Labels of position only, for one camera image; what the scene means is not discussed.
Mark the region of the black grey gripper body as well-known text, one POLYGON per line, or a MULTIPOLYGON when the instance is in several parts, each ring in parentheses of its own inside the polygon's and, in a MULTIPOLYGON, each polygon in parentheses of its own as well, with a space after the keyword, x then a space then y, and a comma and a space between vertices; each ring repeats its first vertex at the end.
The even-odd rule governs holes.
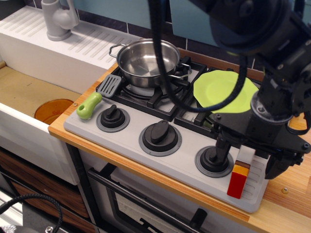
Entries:
POLYGON ((243 113, 216 113, 212 119, 219 134, 231 145, 253 148, 270 155, 269 162, 299 165, 310 153, 311 144, 286 129, 285 124, 265 122, 249 110, 243 113))

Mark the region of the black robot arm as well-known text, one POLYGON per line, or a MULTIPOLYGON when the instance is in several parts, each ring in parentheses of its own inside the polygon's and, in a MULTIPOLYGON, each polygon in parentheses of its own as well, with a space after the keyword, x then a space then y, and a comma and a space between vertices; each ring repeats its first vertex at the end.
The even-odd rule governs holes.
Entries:
POLYGON ((311 29, 301 18, 304 2, 290 0, 196 0, 210 17, 217 45, 232 54, 253 56, 264 69, 250 110, 220 113, 214 121, 232 145, 268 154, 265 177, 274 179, 309 153, 307 130, 289 127, 293 117, 311 120, 311 29))

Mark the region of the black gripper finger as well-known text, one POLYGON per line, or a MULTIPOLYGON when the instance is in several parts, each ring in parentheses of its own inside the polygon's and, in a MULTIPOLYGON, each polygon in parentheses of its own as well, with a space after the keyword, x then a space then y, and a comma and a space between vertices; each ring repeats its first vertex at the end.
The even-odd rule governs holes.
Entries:
POLYGON ((228 163, 228 153, 231 144, 222 136, 218 136, 216 142, 216 166, 224 166, 228 163))
POLYGON ((289 155, 283 155, 281 157, 271 155, 267 162, 265 179, 275 179, 277 176, 285 172, 290 166, 292 166, 293 160, 294 157, 289 155))

